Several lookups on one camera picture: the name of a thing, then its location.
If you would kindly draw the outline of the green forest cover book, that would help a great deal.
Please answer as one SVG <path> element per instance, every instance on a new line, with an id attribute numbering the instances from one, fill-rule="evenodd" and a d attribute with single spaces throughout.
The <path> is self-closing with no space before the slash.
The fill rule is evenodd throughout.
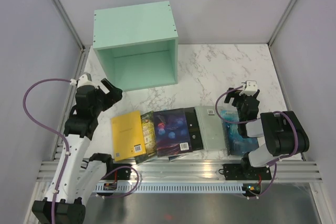
<path id="1" fill-rule="evenodd" d="M 153 121 L 153 111 L 141 115 L 142 132 L 145 143 L 145 154 L 136 156 L 136 164 L 142 164 L 157 158 L 157 146 L 155 141 L 155 130 Z"/>

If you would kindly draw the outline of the yellow book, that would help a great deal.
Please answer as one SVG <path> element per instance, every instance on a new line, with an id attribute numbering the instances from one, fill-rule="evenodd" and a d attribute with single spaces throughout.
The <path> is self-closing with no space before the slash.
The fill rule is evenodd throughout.
<path id="1" fill-rule="evenodd" d="M 146 153 L 140 111 L 113 117 L 111 127 L 115 161 Z"/>

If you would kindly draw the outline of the dark purple galaxy book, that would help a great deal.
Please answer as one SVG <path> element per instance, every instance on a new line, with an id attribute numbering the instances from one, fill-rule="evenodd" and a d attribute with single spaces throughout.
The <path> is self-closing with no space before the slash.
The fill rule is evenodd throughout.
<path id="1" fill-rule="evenodd" d="M 153 122 L 158 157 L 178 156 L 192 151 L 184 109 L 156 111 Z"/>

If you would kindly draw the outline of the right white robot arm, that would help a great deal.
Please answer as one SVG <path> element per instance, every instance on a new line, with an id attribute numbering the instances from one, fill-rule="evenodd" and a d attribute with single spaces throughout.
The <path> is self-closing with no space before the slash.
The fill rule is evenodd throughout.
<path id="1" fill-rule="evenodd" d="M 225 103 L 236 111 L 221 111 L 230 155 L 240 156 L 238 170 L 247 179 L 284 158 L 304 153 L 309 139 L 294 111 L 259 113 L 259 90 L 229 88 Z"/>

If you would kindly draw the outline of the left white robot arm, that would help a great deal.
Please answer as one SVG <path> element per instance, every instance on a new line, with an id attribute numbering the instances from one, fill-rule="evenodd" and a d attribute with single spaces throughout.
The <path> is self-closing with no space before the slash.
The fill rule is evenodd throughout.
<path id="1" fill-rule="evenodd" d="M 107 79 L 101 83 L 105 93 L 89 74 L 69 83 L 76 87 L 75 105 L 65 122 L 64 146 L 53 180 L 42 200 L 36 200 L 32 212 L 40 223 L 83 223 L 86 204 L 101 178 L 115 172 L 110 154 L 93 154 L 81 174 L 84 155 L 98 127 L 98 116 L 122 99 L 122 90 Z"/>

